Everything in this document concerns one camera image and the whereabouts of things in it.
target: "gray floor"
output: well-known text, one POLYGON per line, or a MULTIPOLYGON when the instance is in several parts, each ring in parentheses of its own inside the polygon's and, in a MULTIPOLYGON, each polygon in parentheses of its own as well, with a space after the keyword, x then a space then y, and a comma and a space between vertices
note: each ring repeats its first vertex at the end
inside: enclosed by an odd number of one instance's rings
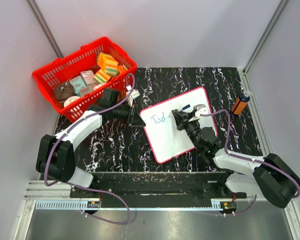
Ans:
MULTIPOLYGON (((240 202, 244 209, 247 202, 240 202)), ((98 216, 124 221, 124 211, 98 216)), ((128 225, 85 218, 79 211, 34 210, 27 240, 292 240, 283 209, 257 202, 247 213, 216 217, 193 211, 133 212, 128 225)))

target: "red border of whiteboard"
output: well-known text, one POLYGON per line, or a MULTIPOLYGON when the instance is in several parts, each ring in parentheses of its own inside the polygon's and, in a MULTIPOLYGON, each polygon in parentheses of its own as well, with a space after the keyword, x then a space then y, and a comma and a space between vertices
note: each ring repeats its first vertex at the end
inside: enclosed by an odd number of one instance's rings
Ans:
MULTIPOLYGON (((165 102, 167 102, 167 101, 170 101, 171 99, 175 99, 175 98, 177 98, 177 97, 179 97, 179 96, 181 96, 181 95, 191 93, 192 91, 197 90, 197 89, 203 89, 203 90, 204 90, 205 97, 206 97, 206 100, 207 100, 207 102, 208 102, 208 106, 209 106, 210 113, 212 113, 211 107, 210 107, 210 102, 209 102, 209 99, 208 99, 208 96, 207 96, 206 89, 205 89, 203 86, 199 86, 199 87, 197 87, 197 88, 195 88, 195 89, 192 89, 192 90, 190 90, 190 91, 184 92, 184 93, 182 93, 182 94, 179 94, 179 95, 174 96, 174 97, 172 97, 172 98, 169 98, 169 99, 167 99, 167 100, 164 100, 164 101, 162 101, 162 102, 159 102, 159 103, 157 103, 157 104, 155 104, 155 105, 148 106, 147 108, 142 109, 142 110, 140 111, 139 115, 141 115, 141 113, 142 113, 143 111, 147 110, 147 109, 150 109, 150 108, 153 108, 153 107, 155 107, 155 106, 157 106, 157 105, 163 104, 163 103, 165 103, 165 102)), ((214 124, 216 136, 218 137, 218 130, 217 130, 217 126, 216 126, 216 123, 215 123, 215 119, 213 118, 213 116, 211 116, 211 117, 212 117, 212 121, 213 121, 213 124, 214 124)), ((148 133, 147 133, 146 127, 143 127, 143 129, 144 129, 146 138, 147 138, 148 141, 149 141, 149 137, 148 137, 148 133)), ((180 155, 182 155, 182 154, 185 154, 185 153, 191 151, 192 149, 195 149, 195 148, 193 147, 193 148, 191 148, 191 149, 189 149, 189 150, 187 150, 187 151, 184 151, 184 152, 182 152, 182 153, 180 153, 180 154, 178 154, 178 155, 173 156, 172 158, 175 158, 175 157, 178 157, 178 156, 180 156, 180 155)), ((157 157, 156 157, 155 152, 154 152, 154 151, 152 151, 152 152, 153 152, 155 161, 156 161, 158 164, 164 164, 164 163, 166 163, 166 162, 168 162, 169 160, 172 159, 172 158, 169 158, 169 159, 167 159, 166 161, 158 162, 158 161, 157 161, 157 157)))

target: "whiteboard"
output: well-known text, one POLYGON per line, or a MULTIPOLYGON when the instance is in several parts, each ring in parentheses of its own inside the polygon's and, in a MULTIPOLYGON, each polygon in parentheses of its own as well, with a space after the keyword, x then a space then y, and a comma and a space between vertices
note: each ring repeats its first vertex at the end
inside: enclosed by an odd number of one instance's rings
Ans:
MULTIPOLYGON (((190 107, 184 112, 191 112, 195 105, 204 104, 208 113, 211 113, 207 93, 203 87, 187 91, 140 112, 140 117, 146 124, 144 131, 157 163, 162 164, 195 148, 186 131, 178 131, 174 117, 169 116, 172 110, 181 109, 188 104, 190 107)), ((216 136, 218 135, 212 116, 202 117, 198 122, 201 128, 212 127, 216 136)))

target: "white round object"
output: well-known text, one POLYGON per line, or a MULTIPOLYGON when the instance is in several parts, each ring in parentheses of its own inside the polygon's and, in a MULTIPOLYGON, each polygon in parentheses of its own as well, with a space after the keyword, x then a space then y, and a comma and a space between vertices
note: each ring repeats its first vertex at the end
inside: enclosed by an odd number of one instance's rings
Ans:
POLYGON ((74 101, 77 101, 80 97, 79 96, 71 96, 69 97, 67 100, 65 100, 63 106, 64 107, 67 107, 69 106, 70 104, 72 104, 74 101))

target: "floor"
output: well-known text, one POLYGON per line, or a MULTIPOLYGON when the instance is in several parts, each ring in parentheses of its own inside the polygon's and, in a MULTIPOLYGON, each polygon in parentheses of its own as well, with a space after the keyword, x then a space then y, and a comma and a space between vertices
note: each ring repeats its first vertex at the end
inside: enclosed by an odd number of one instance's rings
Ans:
MULTIPOLYGON (((138 68, 136 99, 138 110, 203 86, 211 110, 230 110, 242 90, 239 73, 234 67, 138 68)), ((221 143, 228 126, 225 115, 214 118, 221 143)), ((70 125, 59 118, 56 132, 70 125)), ((260 156, 261 148, 249 108, 231 116, 229 149, 260 156)), ((75 151, 76 164, 91 172, 205 172, 214 171, 192 150, 164 164, 156 163, 144 130, 129 127, 122 120, 107 122, 90 134, 75 151)))
MULTIPOLYGON (((242 209, 247 202, 240 202, 242 209)), ((98 216, 124 221, 125 211, 98 216)), ((27 240, 292 240, 283 209, 257 202, 240 216, 220 217, 194 211, 138 211, 128 225, 85 218, 79 211, 34 210, 27 240)))

